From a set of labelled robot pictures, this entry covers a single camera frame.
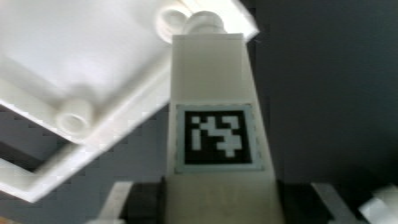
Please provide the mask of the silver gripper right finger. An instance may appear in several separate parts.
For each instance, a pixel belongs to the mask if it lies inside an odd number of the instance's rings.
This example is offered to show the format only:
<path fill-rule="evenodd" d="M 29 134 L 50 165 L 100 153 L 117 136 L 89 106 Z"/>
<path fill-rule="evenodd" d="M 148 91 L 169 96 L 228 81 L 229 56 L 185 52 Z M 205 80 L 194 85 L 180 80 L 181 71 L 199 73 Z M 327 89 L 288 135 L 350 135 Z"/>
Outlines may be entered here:
<path fill-rule="evenodd" d="M 327 183 L 279 183 L 286 224 L 364 224 Z"/>

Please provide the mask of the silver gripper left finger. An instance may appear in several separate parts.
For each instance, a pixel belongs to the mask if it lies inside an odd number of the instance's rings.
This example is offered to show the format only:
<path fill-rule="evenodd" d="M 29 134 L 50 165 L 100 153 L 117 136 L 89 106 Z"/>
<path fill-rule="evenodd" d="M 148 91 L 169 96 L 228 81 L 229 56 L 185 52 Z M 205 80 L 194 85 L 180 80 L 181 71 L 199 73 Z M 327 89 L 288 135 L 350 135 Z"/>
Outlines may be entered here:
<path fill-rule="evenodd" d="M 98 217 L 85 224 L 126 224 L 121 213 L 132 186 L 132 182 L 117 182 L 114 184 Z"/>

